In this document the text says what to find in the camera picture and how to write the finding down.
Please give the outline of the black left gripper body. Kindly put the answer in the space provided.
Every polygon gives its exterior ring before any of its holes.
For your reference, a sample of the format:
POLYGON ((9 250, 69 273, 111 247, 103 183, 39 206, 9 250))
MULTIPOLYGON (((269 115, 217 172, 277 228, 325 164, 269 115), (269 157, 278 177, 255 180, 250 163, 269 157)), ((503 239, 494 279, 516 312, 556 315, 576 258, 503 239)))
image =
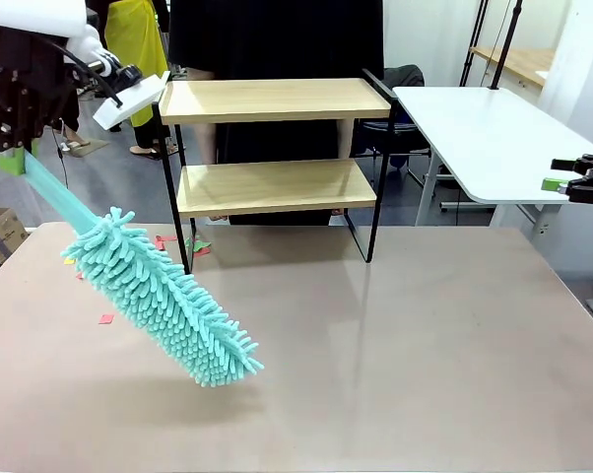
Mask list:
POLYGON ((0 27, 0 152, 27 146, 62 114, 76 89, 67 42, 0 27))

